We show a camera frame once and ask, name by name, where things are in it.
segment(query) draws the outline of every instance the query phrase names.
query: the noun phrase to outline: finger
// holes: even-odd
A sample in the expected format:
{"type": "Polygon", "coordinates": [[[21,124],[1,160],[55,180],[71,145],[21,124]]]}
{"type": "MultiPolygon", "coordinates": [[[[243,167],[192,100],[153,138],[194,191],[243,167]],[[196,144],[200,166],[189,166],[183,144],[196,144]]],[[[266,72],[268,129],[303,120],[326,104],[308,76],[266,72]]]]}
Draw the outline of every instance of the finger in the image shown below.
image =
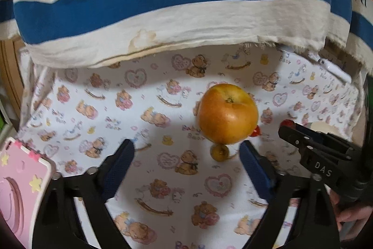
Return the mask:
{"type": "Polygon", "coordinates": [[[333,208],[333,211],[334,211],[335,219],[337,219],[339,217],[339,215],[341,214],[341,210],[338,208],[337,205],[332,205],[332,208],[333,208]]]}
{"type": "Polygon", "coordinates": [[[357,220],[356,223],[353,225],[353,227],[350,229],[350,231],[347,233],[345,237],[343,237],[341,240],[350,240],[360,233],[364,225],[367,223],[368,218],[365,218],[363,220],[357,220]]]}
{"type": "Polygon", "coordinates": [[[356,205],[354,207],[342,211],[339,214],[337,221],[351,222],[356,220],[362,220],[364,218],[368,218],[372,214],[372,211],[373,207],[371,206],[356,205]]]}
{"type": "Polygon", "coordinates": [[[336,194],[333,190],[330,191],[329,197],[330,197],[332,204],[339,203],[339,195],[336,194]]]}

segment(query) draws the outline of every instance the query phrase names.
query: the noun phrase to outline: red object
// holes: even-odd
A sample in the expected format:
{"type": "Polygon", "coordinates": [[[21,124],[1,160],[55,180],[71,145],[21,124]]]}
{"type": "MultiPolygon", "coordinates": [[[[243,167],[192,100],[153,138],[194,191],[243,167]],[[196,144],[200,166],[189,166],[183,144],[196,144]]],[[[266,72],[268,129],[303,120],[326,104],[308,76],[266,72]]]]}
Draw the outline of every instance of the red object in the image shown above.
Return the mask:
{"type": "Polygon", "coordinates": [[[259,135],[262,135],[262,133],[260,132],[260,128],[259,126],[257,126],[254,131],[251,133],[250,137],[256,137],[256,136],[259,136],[259,135]]]}
{"type": "Polygon", "coordinates": [[[290,128],[295,129],[295,122],[292,121],[291,119],[285,119],[285,120],[283,120],[283,121],[281,122],[280,127],[281,127],[281,126],[288,126],[288,127],[290,127],[290,128]]]}

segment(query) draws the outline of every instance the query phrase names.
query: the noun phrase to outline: blue gripper pad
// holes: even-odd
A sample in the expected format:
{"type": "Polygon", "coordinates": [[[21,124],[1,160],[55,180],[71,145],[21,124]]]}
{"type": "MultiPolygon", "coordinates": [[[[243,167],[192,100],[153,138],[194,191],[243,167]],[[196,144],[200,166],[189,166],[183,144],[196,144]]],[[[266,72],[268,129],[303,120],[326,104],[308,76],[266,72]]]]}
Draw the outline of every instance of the blue gripper pad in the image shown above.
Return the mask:
{"type": "Polygon", "coordinates": [[[125,140],[115,154],[108,156],[99,168],[98,184],[104,202],[114,197],[135,156],[135,146],[125,140]]]}
{"type": "Polygon", "coordinates": [[[277,182],[276,171],[271,162],[259,155],[250,141],[244,141],[239,146],[239,158],[259,197],[267,202],[271,201],[277,182]]]}

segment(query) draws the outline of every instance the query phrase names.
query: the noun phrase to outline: yellow star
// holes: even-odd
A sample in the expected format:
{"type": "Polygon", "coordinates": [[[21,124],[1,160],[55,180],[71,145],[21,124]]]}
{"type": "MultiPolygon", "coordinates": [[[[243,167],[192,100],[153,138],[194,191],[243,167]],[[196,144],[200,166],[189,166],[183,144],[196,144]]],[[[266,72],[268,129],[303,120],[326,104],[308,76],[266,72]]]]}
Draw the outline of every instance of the yellow star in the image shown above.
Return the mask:
{"type": "Polygon", "coordinates": [[[1,167],[4,167],[8,164],[9,154],[5,153],[1,158],[1,167]]]}
{"type": "Polygon", "coordinates": [[[35,191],[41,191],[40,185],[42,181],[43,180],[41,178],[37,178],[36,175],[32,177],[32,181],[29,183],[29,185],[31,186],[32,193],[34,193],[35,191]]]}

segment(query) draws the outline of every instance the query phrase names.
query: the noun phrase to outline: small yellow fruit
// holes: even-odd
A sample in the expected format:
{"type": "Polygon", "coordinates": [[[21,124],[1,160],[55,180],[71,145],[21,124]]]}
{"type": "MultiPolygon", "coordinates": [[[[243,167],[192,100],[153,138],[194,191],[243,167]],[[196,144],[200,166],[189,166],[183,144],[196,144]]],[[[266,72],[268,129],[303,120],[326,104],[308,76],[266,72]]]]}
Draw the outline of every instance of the small yellow fruit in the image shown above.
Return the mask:
{"type": "Polygon", "coordinates": [[[226,161],[229,159],[229,149],[222,144],[216,144],[211,147],[210,155],[215,161],[226,161]]]}

